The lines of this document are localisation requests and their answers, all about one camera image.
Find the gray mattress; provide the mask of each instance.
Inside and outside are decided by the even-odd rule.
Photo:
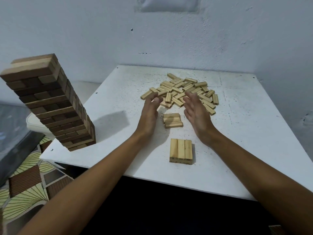
[[[44,136],[26,128],[29,114],[26,107],[0,104],[0,186]]]

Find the white wall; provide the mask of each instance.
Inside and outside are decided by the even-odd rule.
[[[1,0],[0,69],[56,53],[70,80],[102,82],[117,64],[255,73],[313,157],[313,126],[301,123],[313,109],[312,0],[202,0],[199,14],[135,5]],[[0,101],[20,104],[2,81]]]

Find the person's left hand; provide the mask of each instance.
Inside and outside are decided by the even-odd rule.
[[[137,129],[135,131],[135,134],[139,135],[144,143],[149,142],[153,135],[154,128],[157,122],[157,109],[160,103],[163,101],[163,98],[157,97],[157,95],[157,92],[152,93],[146,99]]]

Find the white stool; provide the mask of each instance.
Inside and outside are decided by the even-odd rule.
[[[84,104],[101,85],[100,83],[82,81],[71,82],[71,84],[82,104]],[[26,118],[26,125],[29,130],[44,133],[51,140],[55,138],[50,130],[43,123],[41,123],[33,113],[30,113],[30,115]]]

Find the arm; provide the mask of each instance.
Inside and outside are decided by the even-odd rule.
[[[295,234],[313,234],[313,193],[222,135],[197,94],[186,95],[185,115],[199,139],[221,157],[284,228]]]
[[[135,133],[46,203],[19,235],[68,235],[79,234],[83,230],[150,140],[156,125],[157,108],[162,102],[155,96],[157,94],[151,94],[145,101]]]

